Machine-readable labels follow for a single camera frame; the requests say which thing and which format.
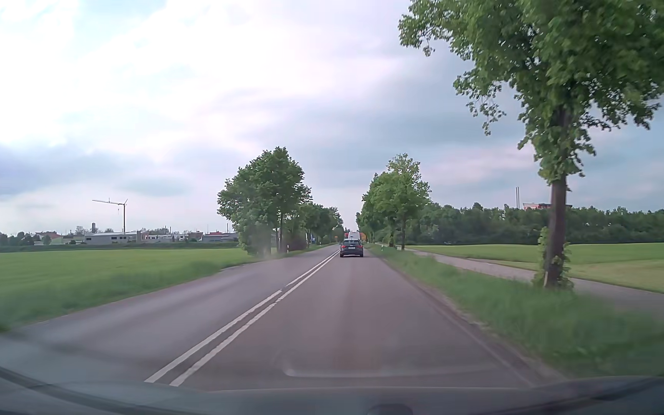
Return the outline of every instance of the tree trunk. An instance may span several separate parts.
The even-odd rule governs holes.
[[[283,213],[281,213],[281,222],[278,227],[278,252],[286,253],[286,246],[283,244]]]
[[[407,245],[407,217],[401,219],[401,250],[403,251],[404,247]]]
[[[565,246],[565,202],[567,199],[567,177],[562,176],[551,184],[549,207],[549,238],[548,246],[544,250],[544,286],[554,288],[562,274],[562,263],[555,264],[553,259],[557,256],[565,259],[563,248]]]

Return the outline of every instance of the dark car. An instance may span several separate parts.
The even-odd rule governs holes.
[[[363,244],[357,239],[346,239],[339,245],[339,257],[345,255],[363,256]]]

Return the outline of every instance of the cloudy sky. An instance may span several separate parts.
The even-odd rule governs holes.
[[[407,0],[0,0],[0,231],[224,230],[223,181],[286,146],[314,200],[355,227],[397,153],[436,202],[547,202],[518,105],[490,137],[452,80],[468,65],[398,45]],[[596,134],[568,203],[664,208],[664,108]]]

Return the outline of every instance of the road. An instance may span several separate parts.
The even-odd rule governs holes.
[[[536,382],[382,260],[342,259],[337,249],[226,269],[0,335],[0,366],[44,383],[204,391]]]

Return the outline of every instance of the windshield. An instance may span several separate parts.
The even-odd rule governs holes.
[[[0,1],[1,410],[623,376],[664,0]]]

